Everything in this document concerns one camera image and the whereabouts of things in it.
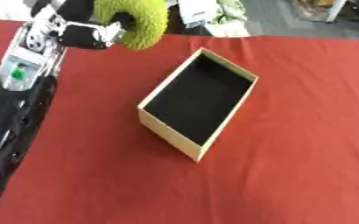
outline table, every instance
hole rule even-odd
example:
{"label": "table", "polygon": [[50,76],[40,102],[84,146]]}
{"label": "table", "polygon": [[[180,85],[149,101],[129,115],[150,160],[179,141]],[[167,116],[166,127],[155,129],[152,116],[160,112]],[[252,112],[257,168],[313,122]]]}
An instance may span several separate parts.
{"label": "table", "polygon": [[[0,58],[19,23],[0,22]],[[204,46],[260,76],[199,164],[137,104]],[[0,224],[359,224],[359,40],[166,35],[71,49]]]}

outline white object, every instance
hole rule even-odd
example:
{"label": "white object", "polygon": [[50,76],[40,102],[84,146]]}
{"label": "white object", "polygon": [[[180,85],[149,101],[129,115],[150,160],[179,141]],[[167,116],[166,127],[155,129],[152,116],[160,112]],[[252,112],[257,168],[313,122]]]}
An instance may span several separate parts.
{"label": "white object", "polygon": [[233,20],[226,24],[206,24],[206,29],[217,38],[246,38],[251,35],[245,28],[245,24],[239,20]]}
{"label": "white object", "polygon": [[167,4],[167,8],[172,7],[173,5],[178,4],[178,0],[165,0],[166,4]]}
{"label": "white object", "polygon": [[216,15],[215,0],[179,0],[179,13],[187,28],[203,25]]}
{"label": "white object", "polygon": [[327,22],[334,22],[337,15],[339,15],[339,12],[341,12],[341,9],[343,8],[344,4],[348,0],[334,0],[334,5],[329,10],[329,15],[327,17]]}
{"label": "white object", "polygon": [[0,19],[27,21],[31,20],[31,9],[23,0],[0,0]]}

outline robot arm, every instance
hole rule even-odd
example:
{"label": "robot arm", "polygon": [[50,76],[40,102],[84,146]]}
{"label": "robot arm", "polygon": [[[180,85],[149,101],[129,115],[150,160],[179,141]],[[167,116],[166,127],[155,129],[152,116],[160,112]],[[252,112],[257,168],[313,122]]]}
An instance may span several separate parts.
{"label": "robot arm", "polygon": [[156,43],[165,31],[163,0],[113,1],[122,3],[103,5],[96,14],[108,23],[102,25],[91,19],[94,0],[38,0],[33,20],[23,24],[11,41],[0,61],[0,196],[50,107],[67,48],[105,49],[121,39],[127,47],[141,49]]}
{"label": "robot arm", "polygon": [[66,21],[55,7],[19,28],[0,62],[0,195],[45,118],[67,47],[104,49],[125,33],[122,21]]}

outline cardboard box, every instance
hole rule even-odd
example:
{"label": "cardboard box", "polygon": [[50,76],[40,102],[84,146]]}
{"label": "cardboard box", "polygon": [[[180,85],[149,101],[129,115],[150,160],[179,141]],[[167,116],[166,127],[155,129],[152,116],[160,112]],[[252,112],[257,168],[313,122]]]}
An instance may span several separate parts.
{"label": "cardboard box", "polygon": [[257,79],[201,48],[138,105],[140,122],[198,162]]}

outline box rim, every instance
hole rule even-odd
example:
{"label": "box rim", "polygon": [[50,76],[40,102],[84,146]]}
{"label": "box rim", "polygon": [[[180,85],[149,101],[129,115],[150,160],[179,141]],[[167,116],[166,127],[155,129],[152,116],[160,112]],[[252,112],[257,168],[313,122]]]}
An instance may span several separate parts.
{"label": "box rim", "polygon": [[[233,73],[242,76],[244,79],[252,81],[250,87],[246,90],[245,94],[241,97],[238,103],[230,110],[229,114],[226,118],[221,122],[221,124],[216,128],[216,130],[212,133],[212,135],[207,139],[207,141],[203,145],[199,145],[187,136],[179,133],[174,128],[166,125],[163,121],[155,117],[154,115],[150,114],[144,108],[145,106],[150,103],[167,85],[169,85],[177,76],[181,74],[181,72],[188,67],[194,60],[196,60],[201,54],[206,55],[208,58],[213,60],[214,62],[226,67],[227,69],[231,70]],[[231,62],[228,59],[223,58],[222,56],[208,50],[207,48],[201,47],[197,51],[195,51],[187,60],[185,60],[177,69],[174,70],[169,76],[167,76],[157,87],[155,87],[138,105],[138,110],[143,110],[147,115],[152,116],[158,121],[159,123],[164,124],[170,131],[174,131],[176,134],[180,135],[181,137],[185,138],[187,141],[201,147],[200,155],[197,161],[200,161],[208,149],[212,146],[215,142],[216,138],[222,133],[224,128],[227,126],[229,121],[234,117],[237,110],[243,105],[245,100],[249,97],[250,93],[252,92],[253,88],[255,87],[256,83],[258,82],[259,77],[249,70],[238,66],[237,64]]]}

